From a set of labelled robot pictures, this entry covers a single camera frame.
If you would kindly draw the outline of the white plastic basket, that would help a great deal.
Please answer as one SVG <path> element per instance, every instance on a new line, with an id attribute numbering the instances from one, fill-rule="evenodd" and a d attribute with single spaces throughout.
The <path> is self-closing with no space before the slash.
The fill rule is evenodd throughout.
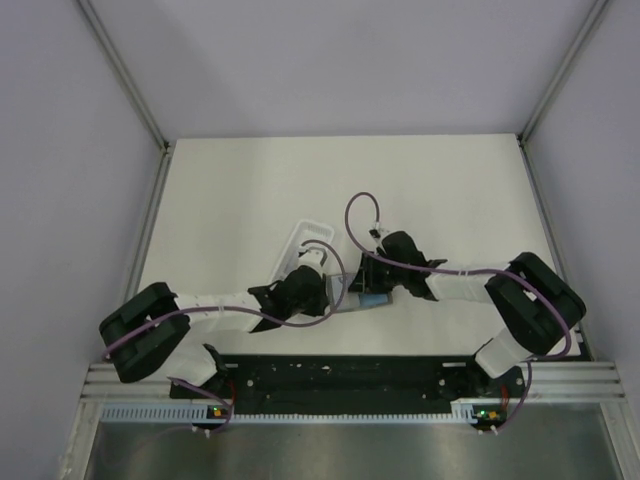
<path id="1" fill-rule="evenodd" d="M 297 265 L 297 259 L 298 249 L 301 246 L 315 244 L 322 245 L 326 248 L 327 245 L 332 244 L 334 237 L 335 230 L 330 225 L 309 219 L 300 220 L 293 228 L 292 233 L 285 243 L 285 247 L 276 261 L 270 281 L 284 280 L 289 273 L 299 267 Z M 324 268 L 322 270 L 313 269 L 320 274 L 324 273 Z"/>

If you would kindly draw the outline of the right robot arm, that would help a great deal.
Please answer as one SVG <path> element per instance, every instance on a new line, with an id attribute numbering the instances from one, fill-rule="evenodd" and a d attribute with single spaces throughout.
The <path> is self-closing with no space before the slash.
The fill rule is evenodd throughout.
<path id="1" fill-rule="evenodd" d="M 500 268 L 472 274 L 446 259 L 428 260 L 404 231 L 374 227 L 374 251 L 363 251 L 353 290 L 382 293 L 398 286 L 426 301 L 468 301 L 495 307 L 503 329 L 473 355 L 466 380 L 476 394 L 498 389 L 503 374 L 532 357 L 545 356 L 571 339 L 586 315 L 581 297 L 539 256 L 523 252 Z"/>

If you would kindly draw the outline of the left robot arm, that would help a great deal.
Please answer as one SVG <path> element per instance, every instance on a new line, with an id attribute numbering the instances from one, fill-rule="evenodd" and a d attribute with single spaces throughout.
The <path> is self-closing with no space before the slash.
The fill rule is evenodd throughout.
<path id="1" fill-rule="evenodd" d="M 329 308 L 326 280 L 322 270 L 303 265 L 282 280 L 238 294 L 178 295 L 167 283 L 156 282 L 110 314 L 98 330 L 121 382 L 139 382 L 160 371 L 212 397 L 226 387 L 227 374 L 205 346 L 206 336 L 263 333 L 298 315 L 318 321 Z"/>

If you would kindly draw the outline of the grey card holder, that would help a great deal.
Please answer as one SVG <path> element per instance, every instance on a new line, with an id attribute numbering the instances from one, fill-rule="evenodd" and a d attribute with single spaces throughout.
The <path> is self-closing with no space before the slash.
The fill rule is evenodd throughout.
<path id="1" fill-rule="evenodd" d="M 344 278 L 341 274 L 331 275 L 327 278 L 329 307 L 337 313 L 352 313 L 393 304 L 393 297 L 391 293 L 371 294 L 347 291 L 340 304 L 337 305 L 343 289 L 343 280 Z"/>

